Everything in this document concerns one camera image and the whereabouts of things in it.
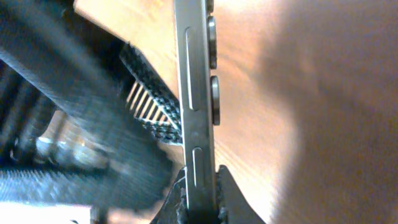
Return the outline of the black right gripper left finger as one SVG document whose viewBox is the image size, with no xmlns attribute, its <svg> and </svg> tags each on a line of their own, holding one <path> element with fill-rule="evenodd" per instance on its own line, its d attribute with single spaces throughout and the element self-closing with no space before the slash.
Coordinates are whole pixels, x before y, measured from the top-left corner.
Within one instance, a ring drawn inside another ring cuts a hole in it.
<svg viewBox="0 0 398 224">
<path fill-rule="evenodd" d="M 185 169 L 181 169 L 150 224 L 188 224 Z"/>
</svg>

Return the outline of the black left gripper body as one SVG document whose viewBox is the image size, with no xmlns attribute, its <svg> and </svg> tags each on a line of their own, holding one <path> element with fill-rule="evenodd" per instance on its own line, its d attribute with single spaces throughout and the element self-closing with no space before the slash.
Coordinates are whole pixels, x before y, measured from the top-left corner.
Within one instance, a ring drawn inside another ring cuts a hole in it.
<svg viewBox="0 0 398 224">
<path fill-rule="evenodd" d="M 172 161 L 127 109 L 126 43 L 72 1 L 1 2 L 1 200 L 146 210 Z"/>
</svg>

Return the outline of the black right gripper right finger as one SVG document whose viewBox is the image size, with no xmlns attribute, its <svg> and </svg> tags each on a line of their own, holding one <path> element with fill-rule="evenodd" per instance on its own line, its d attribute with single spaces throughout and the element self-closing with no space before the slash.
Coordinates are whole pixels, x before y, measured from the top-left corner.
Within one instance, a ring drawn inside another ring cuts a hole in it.
<svg viewBox="0 0 398 224">
<path fill-rule="evenodd" d="M 229 169 L 220 165 L 217 173 L 220 223 L 265 224 L 248 204 Z"/>
</svg>

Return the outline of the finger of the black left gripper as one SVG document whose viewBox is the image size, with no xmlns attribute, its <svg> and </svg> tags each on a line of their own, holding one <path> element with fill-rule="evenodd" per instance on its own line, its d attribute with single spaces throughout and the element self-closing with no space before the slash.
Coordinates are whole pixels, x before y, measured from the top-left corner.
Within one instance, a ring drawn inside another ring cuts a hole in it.
<svg viewBox="0 0 398 224">
<path fill-rule="evenodd" d="M 181 145 L 180 103 L 176 96 L 138 48 L 124 44 L 119 58 L 135 79 L 128 104 L 135 119 L 158 141 Z"/>
</svg>

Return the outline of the gold Galaxy smartphone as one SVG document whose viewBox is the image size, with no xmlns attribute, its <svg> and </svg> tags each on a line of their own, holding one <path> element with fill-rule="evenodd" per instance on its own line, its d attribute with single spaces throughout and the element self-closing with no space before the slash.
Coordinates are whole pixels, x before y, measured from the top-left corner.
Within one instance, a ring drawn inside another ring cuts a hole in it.
<svg viewBox="0 0 398 224">
<path fill-rule="evenodd" d="M 213 0 L 175 0 L 178 90 L 188 221 L 217 223 L 213 127 L 220 125 Z"/>
</svg>

